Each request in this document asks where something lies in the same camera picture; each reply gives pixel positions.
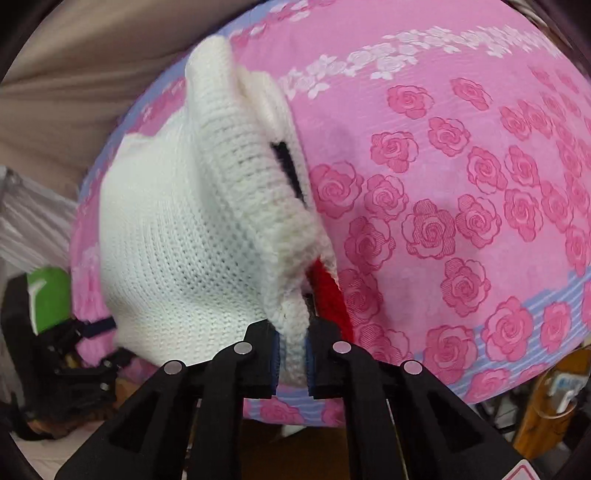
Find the pink floral quilt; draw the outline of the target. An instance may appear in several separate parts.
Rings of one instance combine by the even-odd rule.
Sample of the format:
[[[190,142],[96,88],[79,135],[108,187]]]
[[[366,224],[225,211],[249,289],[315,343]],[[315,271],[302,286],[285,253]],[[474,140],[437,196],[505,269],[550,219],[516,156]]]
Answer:
[[[590,330],[590,86],[499,1],[270,1],[222,29],[293,109],[356,343],[476,404]]]

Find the white charger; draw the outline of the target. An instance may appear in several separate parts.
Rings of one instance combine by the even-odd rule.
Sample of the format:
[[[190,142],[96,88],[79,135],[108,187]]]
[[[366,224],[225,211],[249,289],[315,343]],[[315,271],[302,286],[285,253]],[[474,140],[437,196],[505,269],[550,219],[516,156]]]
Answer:
[[[571,401],[580,393],[585,384],[586,378],[582,375],[558,372],[552,377],[547,396],[557,415],[566,412]]]

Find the white striped cloth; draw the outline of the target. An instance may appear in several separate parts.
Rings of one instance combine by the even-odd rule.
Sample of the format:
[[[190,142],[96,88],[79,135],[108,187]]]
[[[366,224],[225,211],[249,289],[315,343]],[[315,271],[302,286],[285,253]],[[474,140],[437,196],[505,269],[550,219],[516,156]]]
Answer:
[[[77,204],[1,168],[1,258],[25,272],[44,266],[69,268]]]

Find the green object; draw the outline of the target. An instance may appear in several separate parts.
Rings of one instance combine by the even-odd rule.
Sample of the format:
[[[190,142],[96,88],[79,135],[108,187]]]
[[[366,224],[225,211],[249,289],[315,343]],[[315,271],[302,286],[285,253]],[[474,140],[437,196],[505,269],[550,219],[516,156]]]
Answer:
[[[39,335],[72,316],[70,274],[59,267],[43,267],[26,275],[32,330]]]

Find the wooden bedside stand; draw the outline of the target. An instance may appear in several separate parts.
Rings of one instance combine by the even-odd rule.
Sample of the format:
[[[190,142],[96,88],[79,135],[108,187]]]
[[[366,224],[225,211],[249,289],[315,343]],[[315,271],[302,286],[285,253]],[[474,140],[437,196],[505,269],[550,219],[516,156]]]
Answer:
[[[542,456],[563,440],[578,406],[577,397],[585,387],[571,401],[566,412],[557,415],[552,409],[547,392],[552,377],[558,372],[582,375],[587,384],[590,377],[590,347],[572,351],[536,378],[525,413],[512,441],[513,447],[528,460]]]

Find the white knit sweater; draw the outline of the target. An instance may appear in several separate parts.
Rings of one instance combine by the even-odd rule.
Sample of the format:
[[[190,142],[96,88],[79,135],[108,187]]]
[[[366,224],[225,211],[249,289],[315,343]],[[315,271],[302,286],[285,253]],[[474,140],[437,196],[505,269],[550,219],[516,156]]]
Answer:
[[[184,68],[185,98],[153,135],[126,135],[99,199],[101,289],[120,347],[197,364],[260,320],[279,335],[280,389],[245,402],[269,423],[311,423],[311,317],[351,321],[290,106],[221,36]]]

